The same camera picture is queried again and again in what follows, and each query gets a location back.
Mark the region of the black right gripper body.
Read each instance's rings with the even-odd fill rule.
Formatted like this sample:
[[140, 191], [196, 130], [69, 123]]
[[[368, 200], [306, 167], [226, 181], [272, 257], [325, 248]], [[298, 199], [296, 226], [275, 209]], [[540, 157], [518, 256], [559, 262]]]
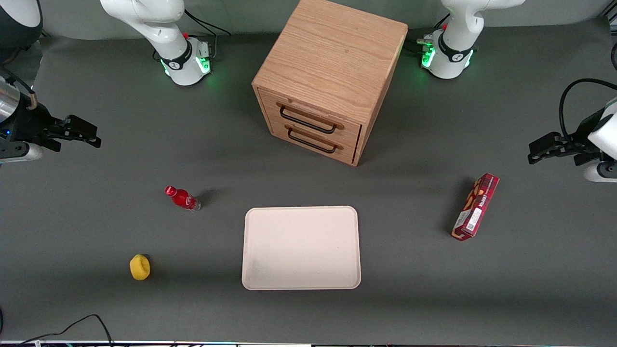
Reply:
[[54, 152], [60, 152], [62, 144], [56, 139], [63, 136], [66, 119], [51, 116], [43, 105], [29, 110], [24, 103], [18, 104], [13, 114], [1, 123], [1, 138], [9, 141], [24, 141]]

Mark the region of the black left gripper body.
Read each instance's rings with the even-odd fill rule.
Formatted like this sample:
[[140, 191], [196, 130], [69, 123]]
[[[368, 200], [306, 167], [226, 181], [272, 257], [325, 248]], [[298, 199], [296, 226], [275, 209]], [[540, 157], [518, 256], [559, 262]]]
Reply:
[[575, 154], [574, 163], [576, 166], [588, 164], [593, 160], [610, 161], [610, 156], [603, 154], [602, 150], [588, 139], [589, 134], [598, 126], [603, 115], [604, 108], [597, 110], [597, 112], [583, 119], [577, 130], [573, 132], [573, 142], [585, 153]]

